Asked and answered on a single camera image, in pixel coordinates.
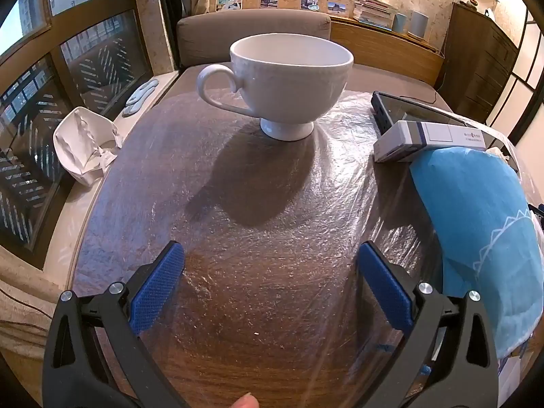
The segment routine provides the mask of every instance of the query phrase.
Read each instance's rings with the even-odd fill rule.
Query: white cup
[[[312,133],[313,121],[340,97],[353,65],[346,48],[307,35],[254,35],[238,40],[230,52],[232,70],[213,64],[200,72],[200,97],[212,106],[261,118],[263,132],[282,141]],[[205,84],[214,73],[227,74],[232,92],[239,90],[249,108],[210,98]]]

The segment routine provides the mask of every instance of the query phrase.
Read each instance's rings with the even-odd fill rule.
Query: sky
[[[9,15],[0,27],[0,55],[12,44],[23,37],[21,20],[19,19],[19,2],[15,3]]]

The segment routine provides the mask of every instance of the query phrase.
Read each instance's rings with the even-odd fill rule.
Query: wooden cabinet
[[[435,88],[456,114],[485,122],[512,72],[516,46],[490,18],[454,3],[443,51]]]
[[[355,64],[435,84],[443,58],[428,43],[347,18],[331,16],[331,20],[331,41],[349,50]]]

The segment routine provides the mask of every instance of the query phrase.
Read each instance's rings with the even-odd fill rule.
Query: sofa
[[[303,34],[330,39],[331,19],[323,12],[296,9],[244,9],[213,12],[181,19],[177,42],[183,73],[165,98],[195,91],[197,76],[213,63],[229,65],[229,48],[235,41],[251,35],[272,32]],[[229,87],[225,75],[213,75],[208,88]],[[386,70],[354,64],[346,90],[414,97],[451,111],[434,89],[422,81]]]

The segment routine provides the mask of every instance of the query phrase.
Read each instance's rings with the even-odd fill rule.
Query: teacup foot
[[[306,124],[284,124],[260,119],[260,128],[271,138],[280,141],[298,141],[313,132],[313,122]]]

